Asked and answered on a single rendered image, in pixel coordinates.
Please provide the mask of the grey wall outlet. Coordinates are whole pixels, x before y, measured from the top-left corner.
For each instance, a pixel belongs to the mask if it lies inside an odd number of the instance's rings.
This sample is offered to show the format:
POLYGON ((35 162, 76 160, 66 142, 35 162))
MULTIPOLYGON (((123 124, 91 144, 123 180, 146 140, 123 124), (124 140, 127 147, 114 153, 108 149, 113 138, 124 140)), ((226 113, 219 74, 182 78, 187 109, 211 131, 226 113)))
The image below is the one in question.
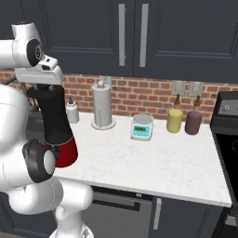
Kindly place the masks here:
POLYGON ((188 96, 192 98, 196 98, 197 96, 201 96, 203 93, 203 82, 190 82, 188 96))
POLYGON ((112 84, 112 78, 108 75, 101 75, 99 79, 109 86, 112 84))
POLYGON ((180 94, 181 96, 183 96, 185 92, 185 88, 186 88, 185 81, 174 80, 171 85, 171 94, 173 96, 176 96, 177 94, 180 94))

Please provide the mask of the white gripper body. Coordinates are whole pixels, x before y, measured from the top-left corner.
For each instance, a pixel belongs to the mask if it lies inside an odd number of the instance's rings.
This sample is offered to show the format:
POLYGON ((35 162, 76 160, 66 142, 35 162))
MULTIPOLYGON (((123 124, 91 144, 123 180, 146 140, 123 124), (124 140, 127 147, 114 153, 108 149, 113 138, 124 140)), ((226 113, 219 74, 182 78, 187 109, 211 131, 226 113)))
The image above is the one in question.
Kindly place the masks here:
POLYGON ((63 82, 63 73, 59 66, 52 71, 38 70, 33 68, 18 68, 15 70, 17 80, 21 83, 61 85, 63 82))

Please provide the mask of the black stove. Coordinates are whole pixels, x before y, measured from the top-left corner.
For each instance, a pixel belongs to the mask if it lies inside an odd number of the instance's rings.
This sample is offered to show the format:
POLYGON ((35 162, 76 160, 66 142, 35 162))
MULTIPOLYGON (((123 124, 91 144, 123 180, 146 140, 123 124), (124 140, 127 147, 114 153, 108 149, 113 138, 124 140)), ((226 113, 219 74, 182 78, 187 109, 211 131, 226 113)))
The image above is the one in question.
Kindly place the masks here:
POLYGON ((219 238, 227 217, 238 230, 238 91, 219 91, 210 122, 231 206, 222 208, 212 238, 219 238))

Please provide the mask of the dark purple bottle, brown cap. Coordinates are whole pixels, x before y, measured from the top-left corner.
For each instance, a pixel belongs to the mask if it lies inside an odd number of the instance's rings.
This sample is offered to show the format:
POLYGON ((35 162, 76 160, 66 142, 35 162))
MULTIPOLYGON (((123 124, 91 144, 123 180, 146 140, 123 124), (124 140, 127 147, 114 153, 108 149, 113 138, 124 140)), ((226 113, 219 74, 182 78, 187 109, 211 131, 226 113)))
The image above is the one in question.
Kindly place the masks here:
POLYGON ((187 113, 185 132, 188 135, 196 135, 199 132, 203 114, 200 107, 200 97, 197 97, 192 109, 187 113))

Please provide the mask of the grey paper towel holder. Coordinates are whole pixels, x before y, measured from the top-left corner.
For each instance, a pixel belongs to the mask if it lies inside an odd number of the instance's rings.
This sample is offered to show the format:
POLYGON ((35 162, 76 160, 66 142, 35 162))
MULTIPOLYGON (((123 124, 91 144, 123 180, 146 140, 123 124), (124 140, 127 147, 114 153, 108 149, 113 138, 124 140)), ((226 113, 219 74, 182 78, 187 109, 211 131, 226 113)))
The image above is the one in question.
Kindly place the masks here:
POLYGON ((111 87, 99 80, 92 86, 92 92, 94 119, 91 125, 98 130, 107 130, 114 127, 111 87))

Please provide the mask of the dark grey base cupboard door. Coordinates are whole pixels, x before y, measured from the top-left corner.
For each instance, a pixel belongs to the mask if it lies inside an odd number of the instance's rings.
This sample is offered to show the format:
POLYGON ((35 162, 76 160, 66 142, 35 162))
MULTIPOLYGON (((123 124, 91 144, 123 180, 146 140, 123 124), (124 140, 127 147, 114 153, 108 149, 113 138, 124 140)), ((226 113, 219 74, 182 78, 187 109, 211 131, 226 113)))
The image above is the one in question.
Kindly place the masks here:
POLYGON ((149 238, 212 238, 222 208, 154 196, 149 238), (153 229, 156 198, 162 199, 158 230, 153 229))
POLYGON ((8 196, 0 192, 0 231, 23 238, 48 238, 57 228, 52 211, 37 215, 20 215, 12 210, 8 196))

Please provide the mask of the teal and white kitchen scale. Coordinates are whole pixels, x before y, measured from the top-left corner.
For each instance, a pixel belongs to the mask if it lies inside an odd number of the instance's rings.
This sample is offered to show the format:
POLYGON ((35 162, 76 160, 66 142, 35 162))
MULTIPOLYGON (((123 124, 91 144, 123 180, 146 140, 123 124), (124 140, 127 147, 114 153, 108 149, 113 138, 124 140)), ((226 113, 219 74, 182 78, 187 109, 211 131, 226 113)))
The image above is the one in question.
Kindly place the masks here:
POLYGON ((131 122, 131 138, 149 141, 152 137, 153 117, 148 114, 135 114, 131 122))

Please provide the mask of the yellow bottle with brown cap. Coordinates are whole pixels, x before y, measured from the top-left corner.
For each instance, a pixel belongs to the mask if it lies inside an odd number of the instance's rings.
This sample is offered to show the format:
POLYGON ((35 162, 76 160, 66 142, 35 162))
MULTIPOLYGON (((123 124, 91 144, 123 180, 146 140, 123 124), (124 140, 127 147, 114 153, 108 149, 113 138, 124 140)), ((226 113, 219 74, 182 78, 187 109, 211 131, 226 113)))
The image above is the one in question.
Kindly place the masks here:
POLYGON ((172 109, 168 111, 166 129, 170 133, 178 133, 180 131, 183 112, 180 108, 180 97, 177 95, 172 109))

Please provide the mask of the grey dishwasher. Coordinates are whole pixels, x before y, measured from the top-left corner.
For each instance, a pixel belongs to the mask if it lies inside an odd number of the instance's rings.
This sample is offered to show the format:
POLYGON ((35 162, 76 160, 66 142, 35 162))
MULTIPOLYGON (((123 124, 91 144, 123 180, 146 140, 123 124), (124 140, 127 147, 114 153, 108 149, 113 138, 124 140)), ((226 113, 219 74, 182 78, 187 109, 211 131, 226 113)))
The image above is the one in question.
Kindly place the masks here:
POLYGON ((152 196, 93 186, 93 200, 140 203, 140 211, 105 205, 92 205, 82 212, 83 221, 95 238, 148 238, 152 212, 152 196))

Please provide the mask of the dark grey wall cupboard door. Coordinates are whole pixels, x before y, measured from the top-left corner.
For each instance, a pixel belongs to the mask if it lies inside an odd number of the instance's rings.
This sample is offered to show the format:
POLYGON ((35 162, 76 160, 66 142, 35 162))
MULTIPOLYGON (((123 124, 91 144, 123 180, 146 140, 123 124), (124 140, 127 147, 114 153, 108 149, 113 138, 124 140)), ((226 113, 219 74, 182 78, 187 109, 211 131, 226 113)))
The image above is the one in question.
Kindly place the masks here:
POLYGON ((64 73, 131 76, 135 0, 0 0, 0 39, 11 25, 35 24, 44 52, 64 73), (126 5, 126 65, 119 66, 118 5, 126 5))
POLYGON ((238 0, 135 0, 134 75, 238 84, 238 0), (144 68, 142 4, 149 4, 144 68))

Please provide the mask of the white soap dispenser bottle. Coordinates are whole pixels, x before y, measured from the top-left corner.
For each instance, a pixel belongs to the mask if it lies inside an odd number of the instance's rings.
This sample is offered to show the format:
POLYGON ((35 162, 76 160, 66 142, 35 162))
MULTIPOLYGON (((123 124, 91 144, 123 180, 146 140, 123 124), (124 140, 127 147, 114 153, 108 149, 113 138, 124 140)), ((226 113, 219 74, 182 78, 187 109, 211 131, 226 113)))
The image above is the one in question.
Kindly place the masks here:
POLYGON ((72 98, 69 98, 66 104, 66 113, 70 124, 77 124, 79 122, 78 106, 72 98))

